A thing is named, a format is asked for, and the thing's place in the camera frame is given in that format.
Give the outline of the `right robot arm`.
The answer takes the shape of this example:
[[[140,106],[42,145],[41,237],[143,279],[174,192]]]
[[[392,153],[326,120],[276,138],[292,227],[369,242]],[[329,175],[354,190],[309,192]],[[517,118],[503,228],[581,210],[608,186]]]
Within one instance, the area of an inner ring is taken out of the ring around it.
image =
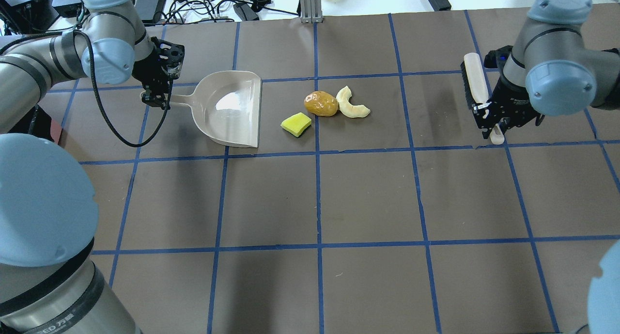
[[[619,140],[602,139],[595,116],[619,115],[619,51],[586,47],[592,0],[534,0],[517,9],[509,44],[483,51],[482,27],[465,15],[474,52],[458,69],[466,109],[483,150],[509,167],[524,237],[491,237],[493,247],[531,248],[534,331],[573,332],[590,323],[589,295],[599,262],[619,239]]]

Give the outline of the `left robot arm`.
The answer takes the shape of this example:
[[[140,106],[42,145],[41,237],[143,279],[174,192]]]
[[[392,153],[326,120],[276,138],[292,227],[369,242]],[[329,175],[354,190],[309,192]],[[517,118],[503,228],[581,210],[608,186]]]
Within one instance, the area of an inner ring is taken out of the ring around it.
[[[99,224],[82,166],[55,142],[12,133],[60,82],[136,78],[142,101],[168,111],[183,53],[150,38],[132,0],[82,0],[75,29],[24,36],[1,49],[1,332],[140,334],[91,261]]]

